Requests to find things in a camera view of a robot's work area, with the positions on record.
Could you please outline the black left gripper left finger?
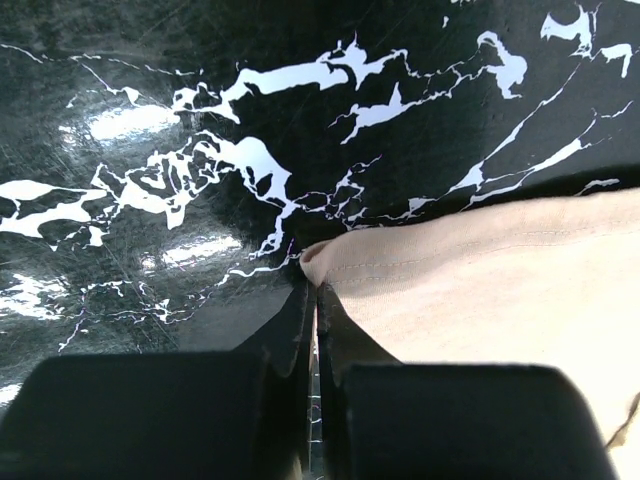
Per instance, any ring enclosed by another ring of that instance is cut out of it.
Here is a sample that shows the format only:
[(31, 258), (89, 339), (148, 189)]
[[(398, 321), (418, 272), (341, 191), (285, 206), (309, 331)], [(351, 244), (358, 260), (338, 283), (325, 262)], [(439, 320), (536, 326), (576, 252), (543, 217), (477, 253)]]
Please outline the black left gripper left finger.
[(41, 362), (1, 423), (5, 479), (300, 479), (315, 290), (226, 351)]

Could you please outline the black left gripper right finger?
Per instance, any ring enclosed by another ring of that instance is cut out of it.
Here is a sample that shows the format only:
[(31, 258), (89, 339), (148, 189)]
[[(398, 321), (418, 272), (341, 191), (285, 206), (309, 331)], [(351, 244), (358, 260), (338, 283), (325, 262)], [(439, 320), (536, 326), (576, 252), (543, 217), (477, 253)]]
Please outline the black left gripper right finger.
[(404, 364), (318, 290), (330, 479), (612, 479), (585, 400), (554, 368)]

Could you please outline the beige t shirt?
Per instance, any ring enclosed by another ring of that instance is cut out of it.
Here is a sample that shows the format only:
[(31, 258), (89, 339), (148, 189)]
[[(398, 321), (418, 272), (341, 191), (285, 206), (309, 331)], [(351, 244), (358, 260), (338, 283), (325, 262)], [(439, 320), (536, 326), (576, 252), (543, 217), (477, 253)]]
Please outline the beige t shirt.
[(355, 230), (300, 259), (401, 361), (533, 363), (584, 394), (639, 475), (639, 193), (544, 198)]

